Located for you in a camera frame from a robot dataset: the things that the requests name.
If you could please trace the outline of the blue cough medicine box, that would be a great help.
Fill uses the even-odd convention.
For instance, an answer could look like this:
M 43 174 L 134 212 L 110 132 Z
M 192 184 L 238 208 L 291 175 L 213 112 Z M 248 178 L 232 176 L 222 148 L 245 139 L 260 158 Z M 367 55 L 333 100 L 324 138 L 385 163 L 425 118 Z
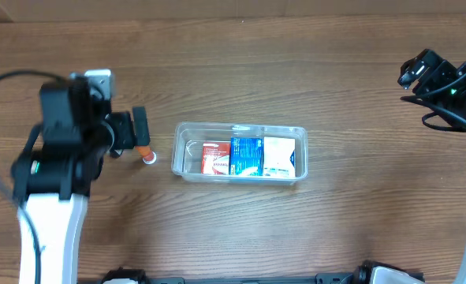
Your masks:
M 232 137 L 229 174 L 233 176 L 261 176 L 263 172 L 263 139 Z

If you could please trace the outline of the red white medicine box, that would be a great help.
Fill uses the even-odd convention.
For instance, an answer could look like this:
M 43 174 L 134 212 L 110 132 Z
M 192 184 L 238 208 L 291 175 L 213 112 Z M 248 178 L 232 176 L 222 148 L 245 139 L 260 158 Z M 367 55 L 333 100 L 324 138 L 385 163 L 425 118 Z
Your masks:
M 205 141 L 203 143 L 201 173 L 229 175 L 230 142 Z

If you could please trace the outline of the clear plastic container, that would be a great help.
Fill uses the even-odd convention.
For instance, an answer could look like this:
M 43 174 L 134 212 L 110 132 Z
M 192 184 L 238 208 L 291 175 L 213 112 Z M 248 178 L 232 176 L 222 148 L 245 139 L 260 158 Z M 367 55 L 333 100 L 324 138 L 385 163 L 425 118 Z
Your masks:
M 308 134 L 295 126 L 182 122 L 172 171 L 191 182 L 292 185 L 308 175 Z

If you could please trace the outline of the orange tablet tube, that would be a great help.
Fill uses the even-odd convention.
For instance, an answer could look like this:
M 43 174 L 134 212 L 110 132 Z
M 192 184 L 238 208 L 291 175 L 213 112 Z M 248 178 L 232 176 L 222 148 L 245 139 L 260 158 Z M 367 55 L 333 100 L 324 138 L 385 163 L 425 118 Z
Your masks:
M 145 164 L 151 165 L 157 160 L 157 155 L 151 150 L 149 146 L 137 146 L 136 150 L 142 157 L 142 160 Z

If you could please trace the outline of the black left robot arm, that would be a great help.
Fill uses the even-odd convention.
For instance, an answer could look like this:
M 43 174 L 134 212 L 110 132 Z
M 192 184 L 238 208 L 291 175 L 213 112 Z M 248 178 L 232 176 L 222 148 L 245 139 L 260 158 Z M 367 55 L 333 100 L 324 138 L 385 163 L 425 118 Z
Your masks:
M 91 183 L 105 155 L 150 143 L 142 106 L 114 112 L 108 69 L 73 73 L 39 91 L 43 120 L 12 165 L 21 231 L 21 283 L 75 283 Z

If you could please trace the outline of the white blue Hansaplast box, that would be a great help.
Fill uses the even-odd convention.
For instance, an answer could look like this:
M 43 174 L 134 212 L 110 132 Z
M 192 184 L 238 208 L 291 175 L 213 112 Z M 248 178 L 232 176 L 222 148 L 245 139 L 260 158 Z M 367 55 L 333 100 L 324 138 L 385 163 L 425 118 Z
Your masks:
M 263 176 L 294 178 L 296 141 L 292 138 L 263 138 Z

